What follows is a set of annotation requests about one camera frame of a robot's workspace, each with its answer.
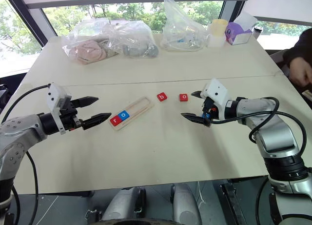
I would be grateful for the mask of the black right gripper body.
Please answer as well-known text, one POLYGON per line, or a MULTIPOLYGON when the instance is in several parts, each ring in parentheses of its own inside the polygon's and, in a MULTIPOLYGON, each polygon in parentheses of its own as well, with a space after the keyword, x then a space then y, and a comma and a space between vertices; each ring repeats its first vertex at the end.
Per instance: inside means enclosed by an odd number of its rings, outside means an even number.
POLYGON ((202 106, 202 118, 203 120, 218 120, 218 108, 214 105, 214 101, 207 97, 202 106))

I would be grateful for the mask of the person bare hand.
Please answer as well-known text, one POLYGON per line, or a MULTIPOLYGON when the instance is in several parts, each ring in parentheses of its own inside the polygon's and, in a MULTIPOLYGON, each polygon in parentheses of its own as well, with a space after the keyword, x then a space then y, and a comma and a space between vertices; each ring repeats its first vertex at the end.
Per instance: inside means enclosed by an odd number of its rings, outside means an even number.
POLYGON ((312 67, 302 57, 293 59, 290 63, 290 80, 301 86, 312 83, 312 67))

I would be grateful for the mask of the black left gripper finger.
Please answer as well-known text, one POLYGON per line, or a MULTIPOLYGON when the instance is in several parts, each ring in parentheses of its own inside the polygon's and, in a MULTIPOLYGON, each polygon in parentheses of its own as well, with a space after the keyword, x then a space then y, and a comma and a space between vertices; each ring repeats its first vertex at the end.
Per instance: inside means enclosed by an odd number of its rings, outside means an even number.
POLYGON ((106 121, 112 113, 100 113, 97 115, 92 116, 87 120, 81 120, 81 127, 83 130, 87 130, 94 126, 101 124, 102 122, 106 121))
POLYGON ((88 96, 88 97, 71 100, 70 102, 74 106, 74 108, 83 108, 83 107, 86 107, 95 103, 96 101, 98 101, 97 97, 88 96))

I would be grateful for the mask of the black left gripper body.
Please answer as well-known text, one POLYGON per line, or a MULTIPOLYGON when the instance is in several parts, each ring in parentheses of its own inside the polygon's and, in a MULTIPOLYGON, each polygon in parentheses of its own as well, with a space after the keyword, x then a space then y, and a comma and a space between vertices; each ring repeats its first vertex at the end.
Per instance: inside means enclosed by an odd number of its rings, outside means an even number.
POLYGON ((60 109, 60 119, 65 130, 71 131, 82 126, 81 120, 77 117, 77 108, 80 108, 80 100, 72 100, 67 102, 60 109))

